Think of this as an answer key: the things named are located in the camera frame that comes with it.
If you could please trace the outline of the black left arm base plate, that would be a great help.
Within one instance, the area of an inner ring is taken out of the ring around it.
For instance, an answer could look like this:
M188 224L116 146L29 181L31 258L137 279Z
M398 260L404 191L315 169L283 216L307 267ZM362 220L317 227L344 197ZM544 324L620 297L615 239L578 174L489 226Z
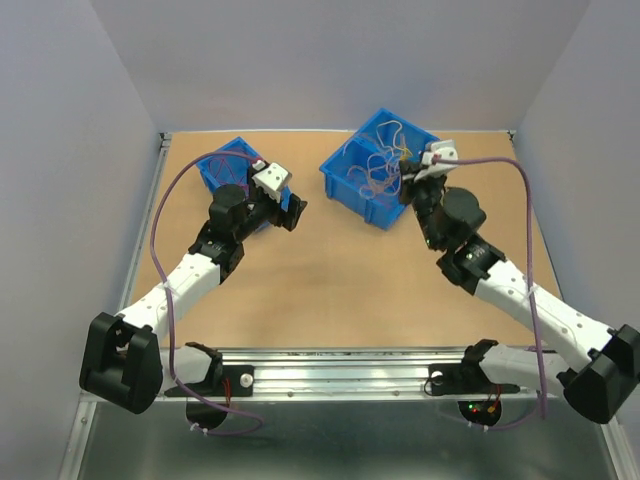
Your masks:
M254 366L249 364L210 367L203 380L179 379L191 390L204 397L248 398L253 396Z

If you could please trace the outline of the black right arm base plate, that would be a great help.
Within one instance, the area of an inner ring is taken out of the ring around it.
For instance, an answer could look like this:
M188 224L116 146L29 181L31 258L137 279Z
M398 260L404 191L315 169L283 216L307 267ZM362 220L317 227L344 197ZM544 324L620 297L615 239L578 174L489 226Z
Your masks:
M513 384L496 384L478 367L461 363L436 363L428 367L428 376L423 384L429 396L488 395L500 390L503 394L519 393L521 388Z

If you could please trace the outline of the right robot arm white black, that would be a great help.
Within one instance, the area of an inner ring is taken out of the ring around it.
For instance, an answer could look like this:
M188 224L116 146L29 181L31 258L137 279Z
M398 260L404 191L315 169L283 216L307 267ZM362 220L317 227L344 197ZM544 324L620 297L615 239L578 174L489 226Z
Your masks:
M429 249L453 285L493 305L534 334L531 350L484 339L460 363L431 380L439 395L486 393L512 385L545 401L563 398L582 417L608 423L639 385L639 332L611 327L574 309L537 285L478 233L486 219L468 190L449 187L459 161L440 154L399 164L399 200L413 208Z

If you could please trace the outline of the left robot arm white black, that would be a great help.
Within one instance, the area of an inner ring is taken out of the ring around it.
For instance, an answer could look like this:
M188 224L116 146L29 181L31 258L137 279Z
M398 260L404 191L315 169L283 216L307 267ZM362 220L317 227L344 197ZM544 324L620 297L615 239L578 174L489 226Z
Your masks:
M80 387L134 414L173 388L215 392L222 357L197 343L175 345L175 327L204 296L220 286L244 256L243 242L263 224L292 231L306 201L284 192L291 173L259 161L247 170L246 187L217 188L209 217L195 242L171 272L137 302L90 323L80 369Z

